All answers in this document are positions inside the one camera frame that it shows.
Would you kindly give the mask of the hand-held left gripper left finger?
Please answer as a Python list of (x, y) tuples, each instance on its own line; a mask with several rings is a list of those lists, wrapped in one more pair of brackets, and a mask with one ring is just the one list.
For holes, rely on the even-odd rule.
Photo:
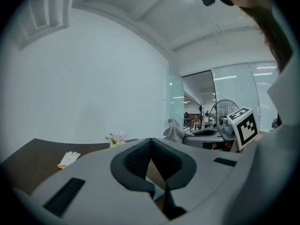
[(89, 153), (42, 182), (31, 194), (45, 205), (71, 178), (85, 181), (62, 220), (68, 225), (162, 225), (168, 218), (147, 192), (130, 191), (112, 175), (116, 155), (141, 140)]

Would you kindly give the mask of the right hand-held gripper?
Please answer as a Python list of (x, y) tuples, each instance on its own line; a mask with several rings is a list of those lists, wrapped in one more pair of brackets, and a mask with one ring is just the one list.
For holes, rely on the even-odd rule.
[(259, 129), (253, 109), (242, 107), (220, 118), (218, 130), (199, 129), (192, 134), (184, 137), (185, 145), (209, 150), (231, 150), (234, 141), (236, 150), (241, 151), (259, 135)]

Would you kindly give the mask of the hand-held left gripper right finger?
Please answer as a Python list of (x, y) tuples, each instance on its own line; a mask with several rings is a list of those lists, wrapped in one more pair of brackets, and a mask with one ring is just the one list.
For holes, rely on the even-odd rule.
[(237, 154), (151, 139), (151, 160), (164, 182), (162, 210), (152, 221), (223, 221), (234, 186), (225, 181)]

